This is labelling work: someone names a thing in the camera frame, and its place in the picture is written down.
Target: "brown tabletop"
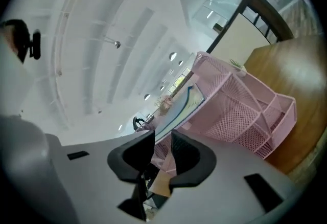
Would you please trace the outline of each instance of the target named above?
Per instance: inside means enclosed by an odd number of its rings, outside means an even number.
[[[244,64],[277,93],[296,100],[297,123],[266,160],[284,173],[315,147],[327,126],[327,51],[320,36],[291,39],[255,49]]]

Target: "potted plant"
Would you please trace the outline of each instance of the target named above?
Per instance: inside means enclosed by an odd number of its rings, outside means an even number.
[[[233,60],[233,59],[230,59],[229,62],[235,66],[235,74],[239,77],[244,77],[246,75],[246,68],[239,64],[237,61]]]

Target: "pink mesh organizer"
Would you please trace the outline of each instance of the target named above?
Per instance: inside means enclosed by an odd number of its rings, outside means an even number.
[[[205,101],[176,129],[238,143],[264,159],[294,127],[295,99],[275,93],[251,74],[205,52],[197,54],[192,72],[181,91],[196,83]],[[157,115],[158,111],[137,131],[155,130]],[[156,142],[152,163],[174,175],[170,148],[167,134]]]

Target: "green plant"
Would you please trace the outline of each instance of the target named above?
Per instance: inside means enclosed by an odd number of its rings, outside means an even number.
[[[239,64],[237,61],[232,60],[232,59],[230,59],[229,61],[230,61],[230,63],[231,63],[232,65],[234,65],[234,66],[236,66],[236,67],[238,67],[238,68],[240,68],[240,69],[242,68],[242,65]]]

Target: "black rectangular slot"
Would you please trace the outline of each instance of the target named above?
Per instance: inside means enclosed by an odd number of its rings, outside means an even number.
[[[273,210],[283,202],[281,197],[259,174],[245,176],[244,179],[266,212]]]
[[[70,161],[79,159],[79,158],[81,158],[83,156],[87,156],[87,155],[89,155],[89,153],[87,153],[86,151],[79,151],[79,152],[67,154]]]

